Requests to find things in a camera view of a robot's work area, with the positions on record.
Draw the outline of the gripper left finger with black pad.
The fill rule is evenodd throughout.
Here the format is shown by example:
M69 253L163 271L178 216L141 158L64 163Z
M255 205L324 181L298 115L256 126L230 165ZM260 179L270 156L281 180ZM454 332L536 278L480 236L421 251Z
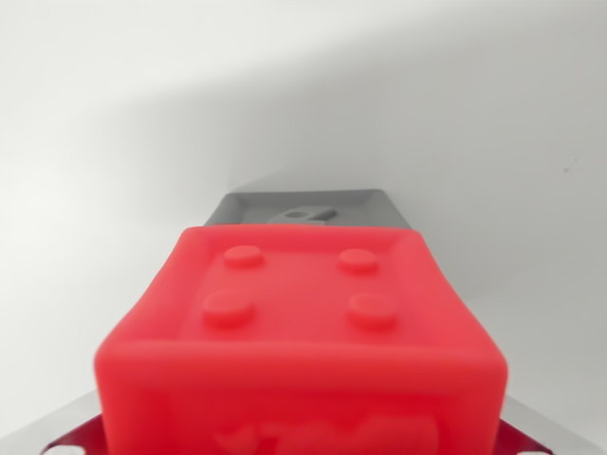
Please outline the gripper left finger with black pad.
M82 454L103 454L101 407L91 391L1 439L2 454L44 454L55 446L76 447Z

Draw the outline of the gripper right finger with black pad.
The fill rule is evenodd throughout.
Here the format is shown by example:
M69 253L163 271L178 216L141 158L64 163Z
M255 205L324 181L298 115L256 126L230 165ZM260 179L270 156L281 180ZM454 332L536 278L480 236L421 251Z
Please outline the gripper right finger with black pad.
M497 454L605 454L606 450L508 396L496 439Z

